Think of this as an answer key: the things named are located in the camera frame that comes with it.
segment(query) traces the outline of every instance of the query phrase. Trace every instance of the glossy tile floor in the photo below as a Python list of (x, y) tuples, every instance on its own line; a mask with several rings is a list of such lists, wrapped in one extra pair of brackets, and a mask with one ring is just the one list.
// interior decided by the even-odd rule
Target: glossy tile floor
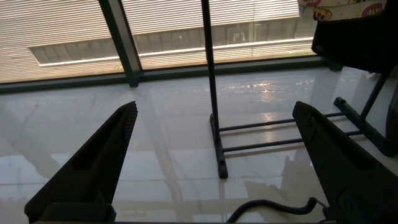
[[(321, 112), (337, 112), (342, 96), (361, 110), (377, 75), (345, 68), (248, 73), (218, 77), (223, 126), (291, 118), (297, 100)], [(384, 134), (387, 106), (396, 85), (388, 80), (368, 121)], [(216, 172), (211, 140), (208, 79), (188, 78), (0, 96), (0, 217), (27, 223), (25, 203), (119, 106), (135, 100), (139, 116), (113, 206), (119, 221), (225, 222), (240, 204), (267, 198), (302, 206), (311, 196), (326, 202), (303, 144), (230, 153), (229, 179)], [(345, 131), (355, 130), (334, 118)], [(225, 147), (298, 138), (294, 124), (223, 133)], [(357, 142), (398, 174), (398, 161), (384, 157), (363, 136)], [(317, 222), (260, 208), (241, 222)]]

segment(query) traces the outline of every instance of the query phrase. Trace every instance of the metal stand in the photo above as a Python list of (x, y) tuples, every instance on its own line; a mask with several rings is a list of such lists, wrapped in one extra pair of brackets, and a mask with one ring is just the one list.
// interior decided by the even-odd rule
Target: metal stand
[[(220, 128), (218, 121), (218, 105), (217, 105), (217, 93), (216, 93), (216, 77), (215, 77), (215, 66), (213, 58), (213, 43), (211, 39), (211, 24), (210, 24), (210, 7), (208, 0), (201, 0), (202, 13), (203, 13), (203, 26), (205, 31), (205, 48), (206, 48), (206, 59), (209, 72), (210, 81), (210, 96), (211, 96), (211, 109), (212, 114), (210, 115), (211, 130), (213, 133), (213, 141), (216, 150), (217, 166), (218, 166), (218, 176), (221, 179), (228, 178), (228, 170), (225, 162), (225, 152), (240, 151), (245, 149), (255, 149), (259, 147), (267, 146), (279, 146), (284, 144), (292, 144), (296, 142), (302, 142), (303, 139), (289, 139), (284, 141), (274, 141), (266, 142), (260, 144), (252, 144), (246, 146), (228, 147), (223, 148), (223, 143), (220, 138), (220, 131), (231, 131), (245, 128), (254, 128), (260, 126), (274, 125), (274, 124), (284, 124), (292, 123), (294, 119), (284, 119), (280, 121), (269, 121), (264, 123), (247, 124), (240, 126), (231, 126), (226, 128)], [(348, 132), (347, 135), (358, 135), (364, 134), (384, 155), (393, 156), (395, 150), (393, 147), (389, 146), (386, 139), (378, 133), (369, 123), (366, 122), (366, 116), (368, 115), (373, 103), (375, 102), (383, 84), (386, 82), (388, 75), (381, 75), (376, 83), (361, 115), (359, 115), (352, 107), (347, 104), (347, 102), (337, 97), (334, 104), (340, 109), (340, 113), (325, 114), (327, 118), (335, 116), (346, 116), (354, 125), (359, 129), (359, 131)]]

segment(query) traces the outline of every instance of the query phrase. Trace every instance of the curved black hose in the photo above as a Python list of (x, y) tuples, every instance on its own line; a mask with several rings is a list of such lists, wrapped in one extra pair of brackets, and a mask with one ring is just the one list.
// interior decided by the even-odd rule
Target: curved black hose
[(236, 222), (238, 218), (248, 209), (258, 207), (258, 206), (267, 206), (273, 209), (276, 209), (281, 212), (287, 212), (290, 214), (295, 214), (295, 215), (305, 215), (310, 213), (313, 208), (315, 208), (315, 205), (319, 203), (322, 206), (326, 206), (322, 204), (321, 202), (318, 201), (315, 197), (310, 197), (307, 204), (304, 207), (301, 208), (295, 208), (295, 207), (289, 207), (286, 205), (281, 205), (276, 202), (266, 200), (266, 199), (259, 199), (259, 200), (252, 200), (249, 202), (244, 203), (241, 205), (238, 209), (235, 210), (235, 212), (230, 216), (230, 218), (227, 220), (227, 223), (232, 223)]

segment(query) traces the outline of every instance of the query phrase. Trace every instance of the floor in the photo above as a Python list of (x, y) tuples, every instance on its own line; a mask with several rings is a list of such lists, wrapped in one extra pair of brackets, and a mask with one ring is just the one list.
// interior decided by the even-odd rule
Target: floor
[[(247, 73), (217, 78), (220, 126), (291, 118), (296, 101), (337, 112), (345, 98), (361, 110), (377, 75), (345, 68)], [(368, 121), (384, 134), (396, 81), (388, 80)], [(303, 206), (309, 197), (327, 202), (302, 143), (229, 153), (228, 180), (217, 174), (210, 133), (208, 79), (96, 86), (0, 96), (0, 217), (27, 223), (26, 202), (116, 108), (136, 101), (139, 116), (113, 200), (118, 221), (225, 222), (248, 200), (266, 198)], [(344, 131), (355, 127), (333, 118)], [(292, 124), (223, 133), (224, 147), (298, 138)], [(397, 158), (384, 157), (366, 138), (354, 139), (398, 174)], [(317, 222), (308, 215), (260, 208), (241, 222)]]

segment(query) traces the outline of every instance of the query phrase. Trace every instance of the cartoon face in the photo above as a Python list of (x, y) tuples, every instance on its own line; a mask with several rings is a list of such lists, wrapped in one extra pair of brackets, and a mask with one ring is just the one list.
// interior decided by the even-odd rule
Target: cartoon face
[(322, 0), (304, 0), (308, 7), (315, 7), (321, 3)]
[(373, 4), (362, 12), (362, 17), (375, 16), (382, 12), (382, 3)]
[(315, 8), (313, 10), (313, 19), (316, 21), (327, 21), (331, 18), (331, 11), (327, 9)]
[(360, 3), (365, 2), (366, 0), (348, 0), (348, 4)]

